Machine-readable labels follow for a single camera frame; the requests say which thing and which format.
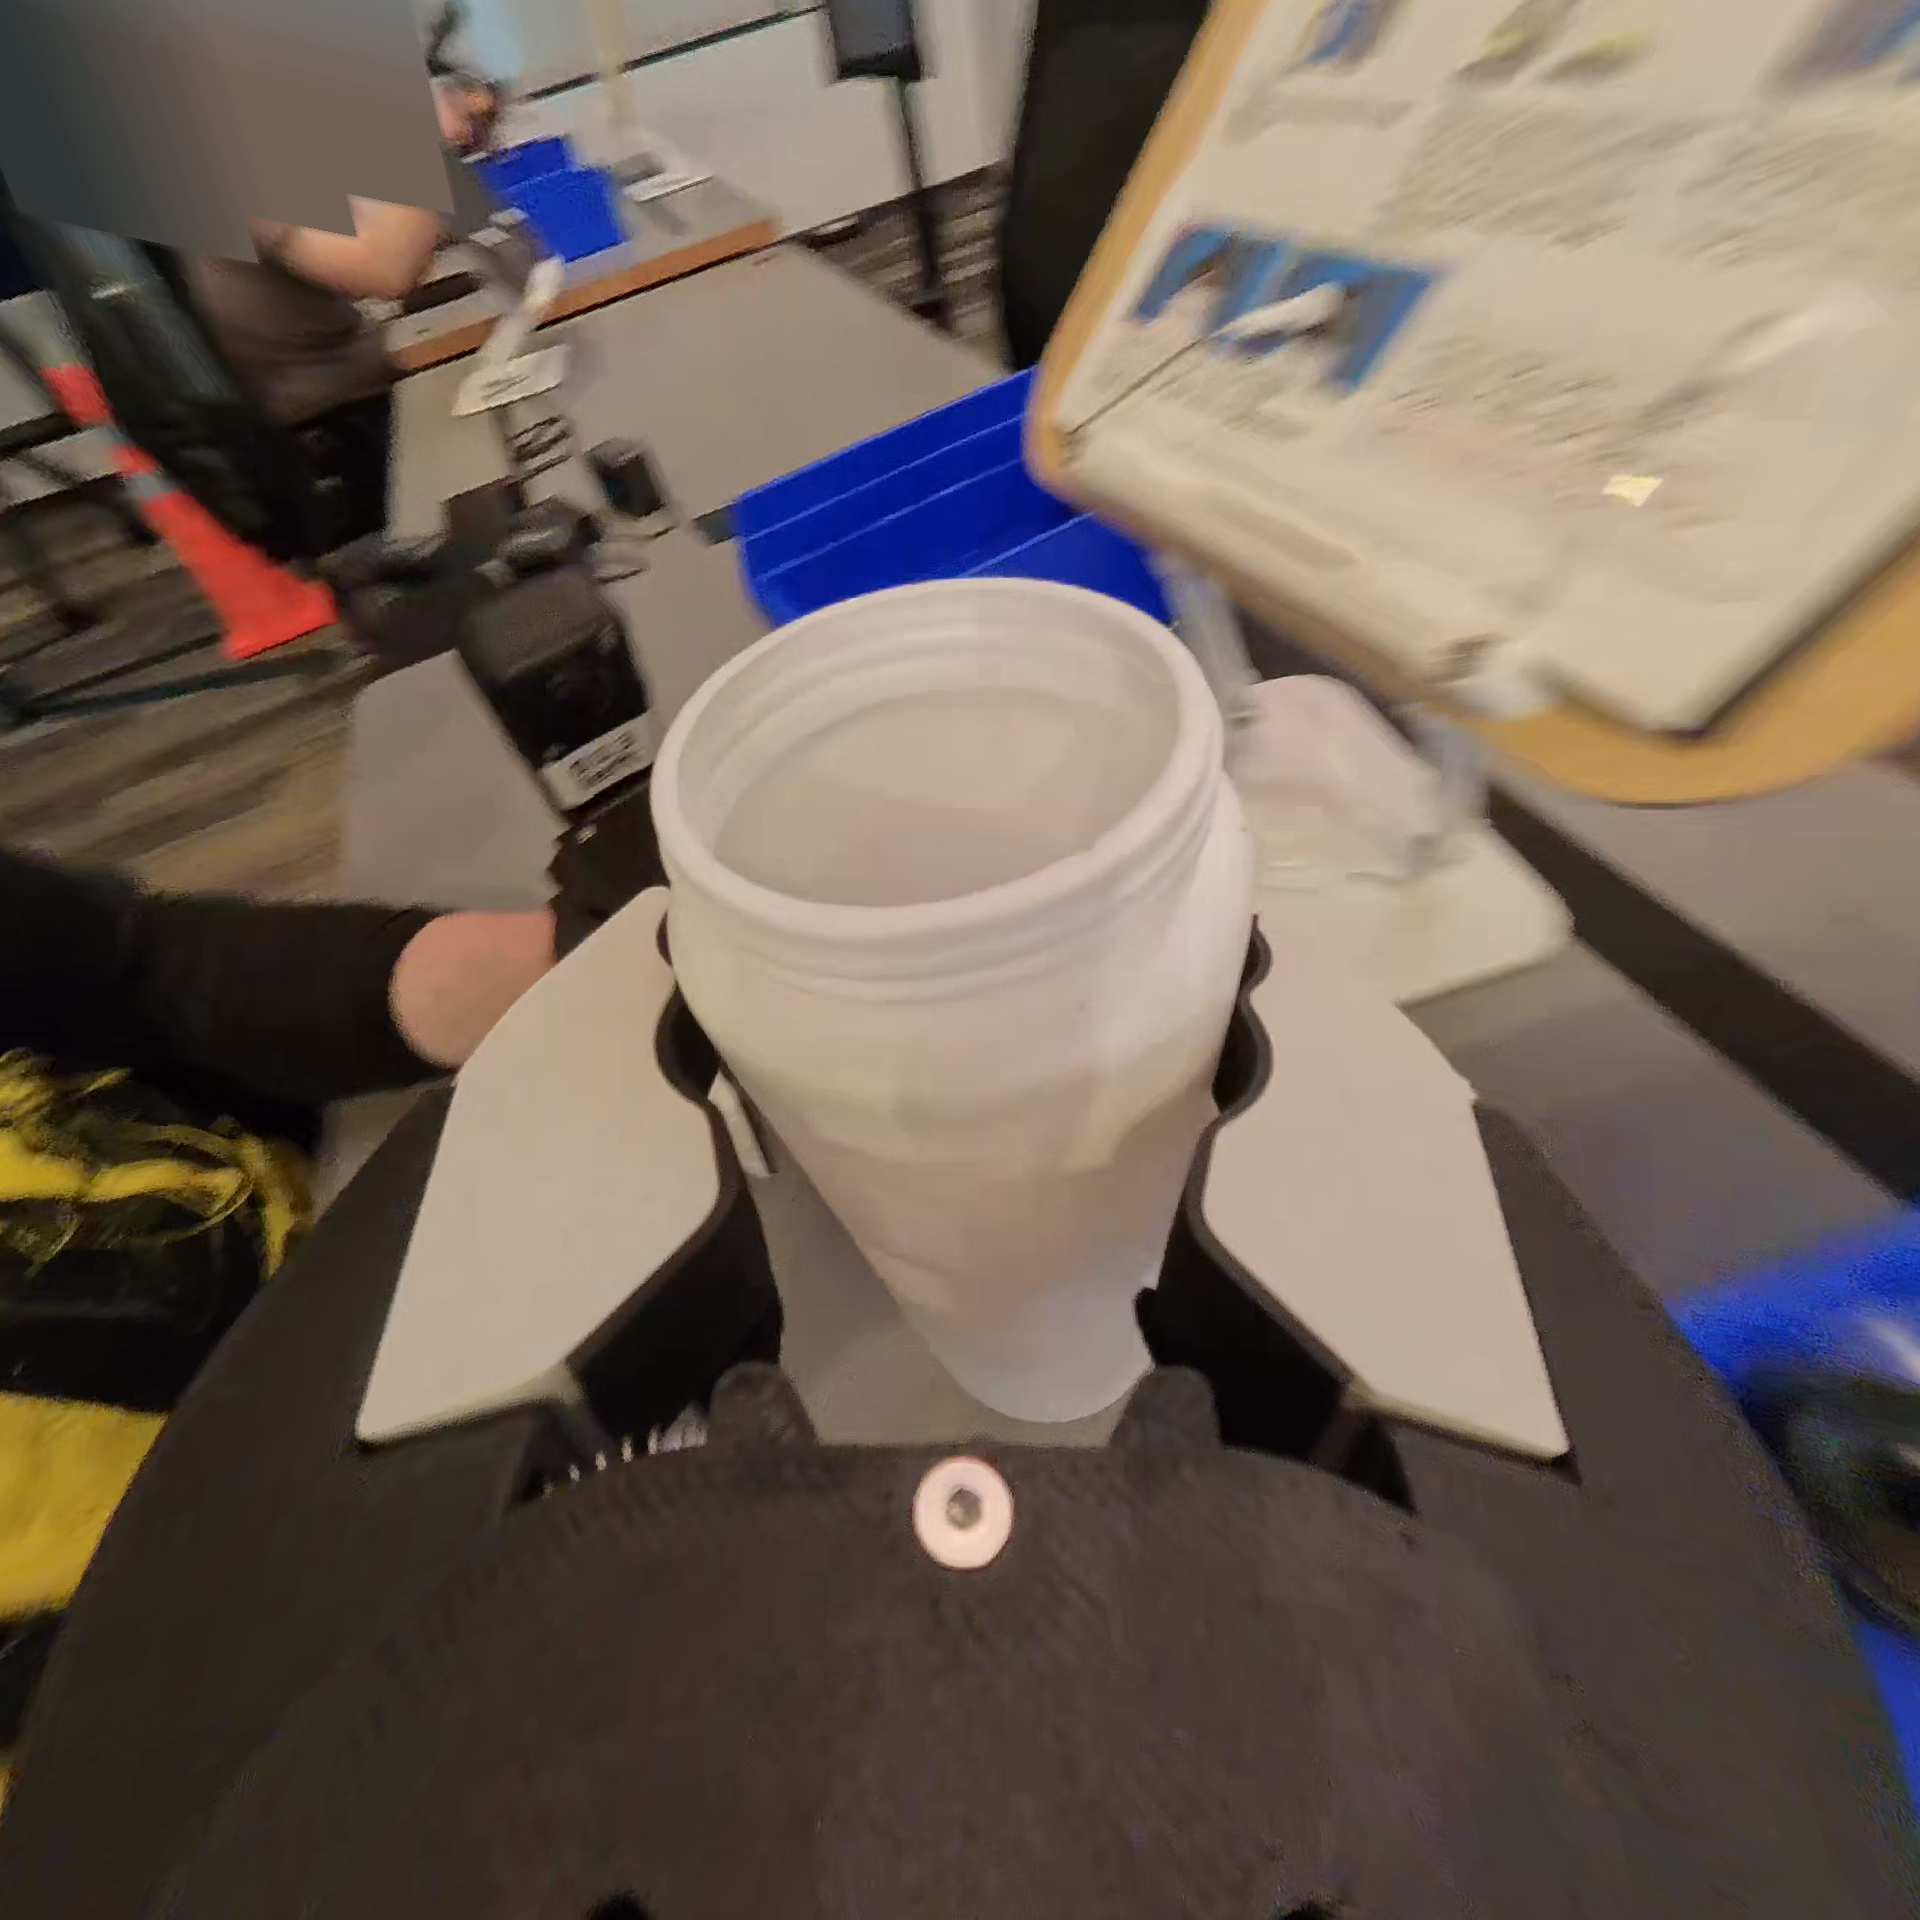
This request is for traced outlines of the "yellow black printed clothing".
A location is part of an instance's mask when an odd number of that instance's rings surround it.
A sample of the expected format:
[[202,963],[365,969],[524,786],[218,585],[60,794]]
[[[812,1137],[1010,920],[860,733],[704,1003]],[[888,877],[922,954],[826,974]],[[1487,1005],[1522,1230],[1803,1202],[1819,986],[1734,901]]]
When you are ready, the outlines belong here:
[[316,1216],[307,1157],[127,1072],[3,1060],[3,1624],[60,1616]]

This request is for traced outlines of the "white plastic bottle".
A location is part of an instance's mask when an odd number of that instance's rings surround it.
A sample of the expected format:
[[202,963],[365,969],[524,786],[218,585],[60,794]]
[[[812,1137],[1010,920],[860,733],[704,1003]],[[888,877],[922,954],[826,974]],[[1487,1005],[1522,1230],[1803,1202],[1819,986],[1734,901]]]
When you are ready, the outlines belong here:
[[933,1358],[1116,1403],[1255,933],[1189,650],[1066,582],[861,595],[714,673],[652,804],[683,1002]]

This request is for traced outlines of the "dark upright object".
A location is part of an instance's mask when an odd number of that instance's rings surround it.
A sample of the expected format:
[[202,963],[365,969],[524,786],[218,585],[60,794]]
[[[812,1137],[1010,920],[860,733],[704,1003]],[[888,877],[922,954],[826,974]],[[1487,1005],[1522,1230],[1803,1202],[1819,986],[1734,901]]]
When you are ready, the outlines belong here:
[[1210,2],[1037,2],[996,241],[1013,370],[1044,354]]

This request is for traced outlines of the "tan clipboard with printed sheet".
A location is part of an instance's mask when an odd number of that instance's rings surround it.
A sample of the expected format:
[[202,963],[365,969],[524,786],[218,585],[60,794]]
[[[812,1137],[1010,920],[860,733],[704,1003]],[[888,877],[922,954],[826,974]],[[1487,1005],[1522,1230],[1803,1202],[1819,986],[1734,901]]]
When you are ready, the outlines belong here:
[[1915,4],[1215,4],[1037,478],[1626,804],[1915,733]]

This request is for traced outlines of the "person's left forearm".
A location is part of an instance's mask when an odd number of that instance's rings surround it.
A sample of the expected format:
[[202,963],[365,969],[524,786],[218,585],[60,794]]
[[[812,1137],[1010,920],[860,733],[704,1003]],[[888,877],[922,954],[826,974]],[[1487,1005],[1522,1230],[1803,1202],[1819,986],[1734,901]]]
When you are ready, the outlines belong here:
[[392,974],[430,924],[379,902],[168,896],[3,852],[3,1042],[45,1064],[317,1109],[443,1077]]

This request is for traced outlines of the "white rounded mat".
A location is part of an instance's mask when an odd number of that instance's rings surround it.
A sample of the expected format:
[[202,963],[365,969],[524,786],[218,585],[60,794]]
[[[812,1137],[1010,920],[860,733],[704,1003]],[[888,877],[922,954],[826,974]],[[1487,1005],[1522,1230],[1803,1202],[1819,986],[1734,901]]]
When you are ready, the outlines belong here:
[[[1414,708],[1388,715],[1410,732]],[[1565,948],[1571,920],[1556,891],[1515,854],[1487,821],[1468,854],[1410,885],[1339,883],[1323,891],[1266,891],[1255,877],[1255,913],[1271,950],[1302,946],[1366,981],[1399,1005],[1461,993],[1534,969]]]

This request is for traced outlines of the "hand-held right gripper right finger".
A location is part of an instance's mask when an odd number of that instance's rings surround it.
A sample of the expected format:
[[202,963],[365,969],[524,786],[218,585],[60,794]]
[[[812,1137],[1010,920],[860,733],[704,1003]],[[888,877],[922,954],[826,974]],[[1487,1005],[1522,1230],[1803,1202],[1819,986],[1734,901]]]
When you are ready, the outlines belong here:
[[1307,1459],[1351,1420],[1565,1460],[1477,1094],[1440,1049],[1255,930],[1211,1099],[1135,1321],[1220,1438]]

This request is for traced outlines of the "black speaker on stand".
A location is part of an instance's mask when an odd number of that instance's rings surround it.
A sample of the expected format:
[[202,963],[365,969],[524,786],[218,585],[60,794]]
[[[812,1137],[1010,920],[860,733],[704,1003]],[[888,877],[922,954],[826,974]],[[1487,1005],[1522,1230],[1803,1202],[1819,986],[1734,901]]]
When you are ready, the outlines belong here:
[[938,206],[931,194],[917,86],[926,77],[911,2],[826,2],[831,70],[840,82],[872,81],[896,112],[904,177],[904,218],[917,264],[907,307],[938,329],[952,331],[952,300],[941,264]]

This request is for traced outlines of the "small black device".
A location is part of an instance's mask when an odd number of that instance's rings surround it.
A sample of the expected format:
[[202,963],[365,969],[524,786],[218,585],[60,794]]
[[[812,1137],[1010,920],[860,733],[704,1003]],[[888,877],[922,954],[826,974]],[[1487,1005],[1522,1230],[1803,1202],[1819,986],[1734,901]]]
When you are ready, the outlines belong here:
[[652,533],[671,525],[677,508],[643,443],[602,440],[587,446],[584,465],[615,516]]

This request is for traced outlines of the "black equipment pile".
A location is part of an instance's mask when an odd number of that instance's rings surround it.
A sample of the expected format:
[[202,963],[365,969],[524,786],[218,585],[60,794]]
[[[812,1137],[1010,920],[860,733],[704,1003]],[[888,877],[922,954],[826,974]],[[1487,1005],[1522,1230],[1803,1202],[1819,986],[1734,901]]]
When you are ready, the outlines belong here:
[[587,558],[603,521],[563,497],[514,483],[443,504],[430,536],[363,536],[317,563],[343,627],[376,657],[431,657],[451,645],[475,592]]

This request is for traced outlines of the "person's left hand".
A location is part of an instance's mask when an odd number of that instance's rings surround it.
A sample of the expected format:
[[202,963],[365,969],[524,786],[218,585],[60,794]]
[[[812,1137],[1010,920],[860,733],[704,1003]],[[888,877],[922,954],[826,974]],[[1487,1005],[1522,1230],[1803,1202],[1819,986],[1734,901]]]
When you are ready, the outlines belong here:
[[556,961],[557,916],[549,906],[438,915],[408,938],[392,963],[392,1029],[422,1066],[459,1069]]

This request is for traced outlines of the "dark round object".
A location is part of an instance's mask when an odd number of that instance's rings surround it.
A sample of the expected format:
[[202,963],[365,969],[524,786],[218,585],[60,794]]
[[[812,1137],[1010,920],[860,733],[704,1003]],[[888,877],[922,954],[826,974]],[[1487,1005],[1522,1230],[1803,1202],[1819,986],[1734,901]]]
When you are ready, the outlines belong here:
[[1747,1411],[1835,1582],[1915,1638],[1915,1382],[1792,1366],[1763,1373]]

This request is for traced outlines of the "orange traffic cone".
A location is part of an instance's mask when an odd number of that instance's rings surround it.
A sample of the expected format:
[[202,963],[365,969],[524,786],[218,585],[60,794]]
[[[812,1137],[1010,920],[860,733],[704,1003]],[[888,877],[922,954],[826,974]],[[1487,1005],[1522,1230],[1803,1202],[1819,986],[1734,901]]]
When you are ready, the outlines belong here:
[[56,362],[38,369],[38,377],[76,426],[104,435],[136,512],[219,617],[226,661],[284,666],[286,650],[333,627],[330,589],[272,563],[208,514],[150,452],[123,435],[99,377],[83,362]]

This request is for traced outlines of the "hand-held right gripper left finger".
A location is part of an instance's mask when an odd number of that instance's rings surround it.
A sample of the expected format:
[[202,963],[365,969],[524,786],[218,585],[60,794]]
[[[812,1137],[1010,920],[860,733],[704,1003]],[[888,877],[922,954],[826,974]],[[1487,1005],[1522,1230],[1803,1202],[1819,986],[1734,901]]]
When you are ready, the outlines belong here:
[[643,1445],[734,1365],[780,1358],[774,1269],[666,907],[661,888],[627,902],[456,1072],[360,1445],[528,1409],[581,1449]]

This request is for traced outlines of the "wood-edged office table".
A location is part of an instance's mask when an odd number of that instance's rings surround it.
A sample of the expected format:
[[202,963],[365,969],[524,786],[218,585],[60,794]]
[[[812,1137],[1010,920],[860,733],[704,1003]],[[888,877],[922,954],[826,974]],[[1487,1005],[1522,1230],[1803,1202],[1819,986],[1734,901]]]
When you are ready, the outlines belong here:
[[[616,243],[559,264],[556,293],[535,307],[535,328],[751,256],[781,237],[767,206],[718,177],[615,180],[613,212]],[[411,376],[479,353],[518,312],[535,269],[535,243],[533,226],[507,212],[477,237],[445,249],[420,293],[403,305],[376,305],[373,312],[396,369]]]

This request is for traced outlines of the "white paper sheet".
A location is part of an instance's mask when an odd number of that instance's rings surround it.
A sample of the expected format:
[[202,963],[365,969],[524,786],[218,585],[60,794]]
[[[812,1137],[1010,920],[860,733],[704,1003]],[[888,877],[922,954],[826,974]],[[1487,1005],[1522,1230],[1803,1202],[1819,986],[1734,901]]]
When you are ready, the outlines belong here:
[[503,412],[525,400],[552,393],[570,369],[570,349],[559,346],[498,356],[479,353],[454,392],[451,414],[475,419]]

